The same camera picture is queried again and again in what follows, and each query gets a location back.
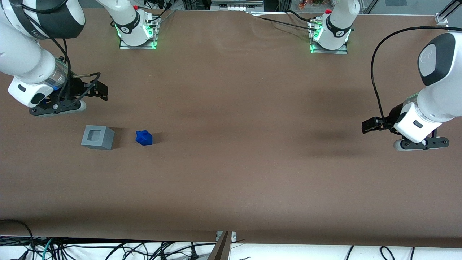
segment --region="power cord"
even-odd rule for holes
[[[98,82],[99,76],[101,76],[101,72],[90,73],[88,76],[89,77],[96,76],[96,77],[94,80],[90,82],[87,89],[74,102],[72,102],[69,105],[64,105],[63,107],[70,107],[70,106],[75,105],[77,102],[81,101],[82,98],[84,98],[84,96],[87,95],[87,93],[96,85],[96,83]]]
[[[316,16],[315,16],[315,17],[313,17],[313,18],[306,19],[306,18],[301,17],[298,13],[296,13],[296,12],[294,12],[294,11],[292,11],[292,10],[287,10],[286,12],[289,12],[289,13],[295,15],[298,19],[300,19],[300,20],[302,20],[302,21],[305,21],[305,22],[309,22],[311,19],[316,18]]]
[[[388,251],[388,253],[390,254],[391,256],[391,259],[392,260],[395,260],[395,256],[393,255],[393,253],[391,252],[390,248],[386,247],[386,246],[381,246],[380,247],[380,255],[382,256],[382,258],[384,260],[389,260],[388,258],[385,257],[385,255],[383,254],[383,250],[386,249]],[[413,260],[414,258],[414,251],[415,251],[415,247],[412,247],[411,249],[411,257],[409,258],[410,260]]]
[[[198,258],[199,256],[197,255],[196,247],[194,246],[194,243],[191,242],[191,257],[189,260],[197,260]]]
[[[283,25],[289,25],[289,26],[293,26],[293,27],[297,27],[297,28],[302,28],[302,29],[305,29],[305,30],[309,30],[309,31],[316,31],[316,29],[314,28],[308,28],[308,27],[305,27],[305,26],[299,26],[299,25],[293,25],[293,24],[290,24],[290,23],[285,23],[285,22],[281,22],[281,21],[277,21],[277,20],[273,20],[273,19],[269,19],[269,18],[265,18],[265,17],[258,17],[260,19],[263,19],[263,20],[267,20],[267,21],[271,21],[271,22],[275,22],[275,23],[279,23],[279,24],[283,24]]]
[[[389,34],[387,37],[385,37],[382,41],[380,41],[380,43],[377,45],[377,47],[375,48],[374,50],[374,54],[372,54],[372,60],[371,60],[371,80],[372,80],[372,87],[374,88],[374,92],[375,92],[375,95],[376,95],[376,98],[377,98],[377,103],[378,103],[378,108],[380,110],[380,116],[382,117],[382,123],[383,125],[385,126],[385,128],[382,128],[382,130],[384,129],[388,129],[390,132],[394,133],[394,134],[397,134],[397,135],[401,135],[400,133],[396,132],[395,130],[393,130],[391,128],[391,126],[389,126],[389,124],[386,122],[385,120],[385,116],[383,114],[383,109],[382,109],[382,103],[380,102],[380,97],[379,97],[379,94],[378,94],[378,91],[377,91],[377,87],[376,87],[376,84],[375,84],[375,80],[374,80],[374,61],[375,61],[375,56],[377,54],[377,51],[378,49],[380,48],[380,46],[388,39],[390,39],[391,37],[393,37],[394,35],[396,34],[399,34],[399,33],[402,33],[402,32],[405,32],[405,31],[412,31],[412,30],[452,30],[452,31],[462,31],[462,28],[458,28],[458,27],[437,27],[437,26],[415,26],[415,27],[409,27],[409,28],[405,28],[405,29],[402,29],[402,30],[399,30],[399,31],[395,31],[394,33],[392,34]]]
[[[147,22],[150,23],[150,22],[153,22],[153,21],[159,19],[159,18],[164,14],[164,12],[166,12],[167,10],[168,10],[168,8],[165,8],[165,9],[160,13],[160,15],[158,15],[158,16],[157,16],[156,18],[154,18],[154,19],[148,20]]]
[[[352,245],[352,246],[350,247],[350,249],[348,250],[348,253],[346,254],[345,260],[348,260],[348,259],[350,258],[350,254],[351,254],[351,251],[353,250],[353,247],[354,247],[354,245]]]
[[[29,236],[30,236],[30,246],[32,247],[32,259],[35,259],[35,245],[34,245],[34,236],[32,235],[32,231],[30,230],[30,228],[26,225],[26,223],[22,222],[22,221],[19,221],[19,220],[16,220],[16,219],[0,219],[0,223],[1,222],[14,222],[14,223],[18,223],[18,224],[21,224],[23,227],[25,227],[27,229],[27,232],[29,233]]]
[[[149,4],[148,1],[144,1],[144,4],[145,4],[145,5],[147,4],[147,6],[149,6],[149,8],[152,9],[152,6],[151,6],[151,4]]]

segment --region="metal mounting plate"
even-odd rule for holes
[[[316,17],[315,19],[312,19],[310,22],[307,22],[308,28],[315,28],[315,29],[319,30],[319,26],[321,25],[320,21],[321,21],[320,16]],[[340,49],[338,49],[338,50],[327,50],[327,49],[321,47],[321,45],[319,45],[319,43],[316,42],[313,39],[314,35],[317,32],[318,31],[309,31],[308,32],[308,36],[310,38],[310,52],[311,53],[329,53],[329,54],[347,54],[348,53],[346,43],[344,43],[342,45],[342,47],[340,47]]]
[[[218,241],[218,239],[220,239],[222,234],[223,234],[223,231],[217,231],[217,234],[215,236],[215,241]],[[231,232],[231,242],[236,242],[236,232],[235,231]]]

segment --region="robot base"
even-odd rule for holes
[[[161,18],[152,21],[150,26],[152,29],[148,30],[148,33],[152,33],[152,37],[148,39],[144,44],[139,46],[127,45],[122,39],[120,39],[119,48],[123,50],[155,50],[157,48],[157,39],[159,37],[159,26]]]
[[[321,16],[316,17],[315,19],[311,19],[309,22],[307,22],[308,28],[315,28],[317,31],[309,31],[309,38],[310,38],[310,52],[311,53],[329,53],[329,54],[347,54],[347,44],[344,43],[342,47],[338,50],[327,50],[321,45],[319,45],[318,42],[316,42],[313,38],[314,35],[319,33],[319,27],[322,24],[321,21]]]

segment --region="black cable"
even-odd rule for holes
[[[410,260],[414,259],[414,251],[415,251],[415,247],[412,247],[412,249],[411,249],[411,257],[409,258]]]
[[[149,260],[153,260],[155,259],[156,257],[160,256],[160,252],[162,250],[165,250],[167,249],[167,247],[171,246],[174,242],[162,242],[160,244],[160,247],[157,248],[157,250],[152,254],[152,256],[149,258]]]
[[[26,225],[26,223],[16,220],[16,219],[0,219],[0,222],[15,222],[18,224],[23,225],[26,229],[27,232],[30,235],[30,246],[32,247],[32,259],[35,259],[35,245],[34,245],[34,236],[32,235],[32,231],[30,230],[29,226]]]
[[[66,254],[68,257],[70,257],[72,260],[77,260],[74,257],[72,257],[68,252],[66,252],[66,249],[64,248],[64,245],[61,244],[61,251]]]
[[[42,14],[50,14],[50,13],[53,13],[53,12],[56,12],[57,10],[61,9],[65,4],[67,3],[67,0],[63,0],[59,5],[53,7],[53,8],[50,8],[50,9],[34,9],[32,7],[29,7],[29,6],[26,6],[25,4],[21,4],[22,7],[26,10],[29,10],[31,12],[37,12],[37,13],[42,13]]]
[[[156,18],[154,18],[154,19],[148,20],[147,22],[150,23],[150,22],[152,22],[152,21],[155,21],[155,20],[159,19],[159,18],[164,14],[164,12],[167,11],[167,10],[168,10],[168,8],[164,9],[164,10],[160,13],[160,15],[158,15],[158,16],[157,16]]]
[[[149,4],[148,1],[145,1],[145,4],[147,4],[149,6],[149,8],[152,9],[152,6]]]
[[[189,257],[189,260],[197,260],[199,256],[197,255],[196,252],[196,247],[194,246],[194,243],[191,242],[191,256]]]
[[[296,12],[294,12],[292,10],[287,10],[286,12],[289,12],[289,13],[295,15],[298,19],[300,19],[302,21],[305,21],[305,22],[309,22],[311,19],[316,18],[316,17],[313,17],[313,18],[310,18],[310,19],[306,19],[306,18],[301,17],[298,13],[296,13]]]
[[[375,48],[374,54],[372,54],[372,60],[371,60],[371,80],[372,80],[372,87],[374,88],[374,92],[375,92],[375,95],[376,95],[376,98],[377,98],[377,103],[378,103],[378,108],[379,108],[379,110],[380,110],[380,116],[381,116],[381,118],[382,118],[382,123],[383,123],[383,125],[385,126],[386,129],[388,129],[390,132],[392,132],[392,133],[394,133],[394,134],[397,134],[397,135],[400,135],[400,134],[399,134],[398,132],[394,131],[393,129],[391,129],[391,127],[390,127],[390,126],[388,125],[388,123],[386,122],[385,116],[384,116],[384,114],[383,114],[382,103],[380,102],[380,97],[379,97],[379,94],[378,94],[378,91],[377,91],[377,87],[376,87],[376,84],[375,84],[375,80],[374,80],[374,61],[375,61],[375,56],[376,56],[377,51],[378,51],[378,49],[380,48],[380,46],[381,46],[386,40],[388,40],[389,38],[393,37],[394,35],[399,34],[399,33],[402,33],[402,32],[405,32],[405,31],[423,30],[423,29],[462,31],[462,28],[457,28],[457,27],[415,26],[415,27],[405,28],[405,29],[402,29],[402,30],[399,30],[399,31],[395,31],[394,33],[389,34],[387,37],[385,37],[382,41],[380,41],[380,43],[379,43],[379,44],[377,45],[377,47]]]
[[[119,244],[118,246],[116,246],[115,248],[112,249],[111,252],[109,252],[108,256],[106,256],[106,258],[104,260],[108,260],[109,257],[115,252],[117,251],[118,249],[120,249],[121,247],[123,247],[123,245],[125,245],[126,243],[121,243]]]
[[[348,260],[350,258],[351,251],[353,250],[354,245],[350,247],[350,250],[348,250],[348,253],[346,254],[345,260]]]
[[[64,248],[89,248],[89,249],[94,249],[94,248],[104,248],[104,249],[114,249],[114,248],[127,248],[127,249],[132,249],[131,247],[118,247],[118,246],[81,246],[81,245],[65,245]]]
[[[28,252],[29,252],[29,251],[24,252],[24,253],[18,258],[18,260],[26,260],[26,257],[27,257]]]
[[[391,253],[391,250],[390,250],[388,247],[386,247],[386,246],[381,246],[381,247],[380,247],[380,255],[382,256],[383,259],[389,260],[388,258],[386,258],[386,257],[383,255],[383,249],[388,250],[388,253],[391,255],[391,258],[392,258],[393,260],[395,260],[395,256]]]
[[[125,260],[131,253],[136,252],[136,249],[139,248],[139,247],[141,247],[141,246],[144,245],[144,244],[145,244],[145,243],[141,243],[141,244],[139,244],[138,246],[136,246],[135,248],[130,249],[130,250],[127,251],[127,252],[124,252],[123,257],[122,257],[122,260]]]
[[[273,19],[269,19],[269,18],[265,18],[265,17],[259,17],[263,20],[267,20],[267,21],[272,21],[272,22],[275,22],[275,23],[280,23],[280,24],[283,24],[283,25],[289,25],[289,26],[293,26],[293,27],[297,27],[297,28],[302,28],[302,29],[305,29],[305,30],[309,30],[309,31],[316,31],[316,29],[314,28],[308,28],[308,27],[304,27],[304,26],[299,26],[299,25],[293,25],[293,24],[289,24],[289,23],[285,23],[285,22],[281,22],[281,21],[277,21],[277,20],[273,20]]]
[[[146,247],[146,243],[143,243],[143,247],[144,247],[145,250],[146,250],[146,254],[149,254],[149,251],[147,250],[147,247]]]
[[[48,249],[50,251],[50,254],[51,254],[51,259],[55,259],[55,260],[61,260],[61,257],[59,256],[59,251],[57,250],[57,252],[55,252],[55,246],[50,244],[50,246],[48,247]]]
[[[87,95],[87,93],[96,85],[96,83],[98,82],[98,79],[99,79],[99,76],[101,76],[101,72],[96,72],[96,73],[91,73],[90,76],[95,76],[96,75],[96,78],[88,85],[87,89],[83,92],[83,94],[81,94],[74,102],[72,102],[71,104],[69,105],[64,105],[63,107],[70,107],[70,106],[73,106],[75,105],[77,102],[81,101],[82,98],[84,98],[85,95]]]
[[[66,39],[63,38],[63,39],[62,39],[62,43],[63,43],[63,45],[64,45],[64,51],[66,52],[66,54],[68,54],[68,52],[67,52],[67,42],[66,42]]]
[[[204,243],[204,244],[198,244],[198,245],[188,246],[188,247],[181,248],[181,249],[178,249],[178,250],[176,250],[176,251],[173,251],[173,252],[171,252],[171,253],[168,253],[168,254],[165,255],[165,257],[169,257],[169,256],[171,256],[171,255],[173,255],[173,254],[178,254],[178,253],[180,253],[180,251],[183,251],[183,250],[188,249],[188,248],[191,248],[191,247],[211,246],[211,245],[215,245],[215,244],[216,244],[216,243]]]

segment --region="white floor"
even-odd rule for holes
[[[132,247],[139,243],[129,244]],[[160,243],[149,243],[148,251],[153,252]],[[172,252],[177,249],[187,247],[190,243],[178,242],[172,245],[166,252]],[[207,254],[212,251],[213,246],[196,247],[198,255]],[[350,246],[318,246],[318,245],[274,245],[274,244],[233,244],[230,260],[345,260]],[[382,260],[380,247],[373,246],[355,246],[349,260]],[[407,247],[389,247],[395,256],[395,260],[408,260],[410,258],[411,248]],[[0,260],[11,260],[19,258],[25,251],[22,246],[0,247]],[[76,260],[104,260],[111,249],[86,249],[86,248],[69,248],[70,253]],[[109,260],[121,260],[124,251],[117,250]],[[183,260],[186,257],[183,254],[170,256],[169,260]],[[127,257],[127,260],[142,260],[143,256],[134,254]],[[460,260],[462,259],[462,248],[416,248],[414,260]]]

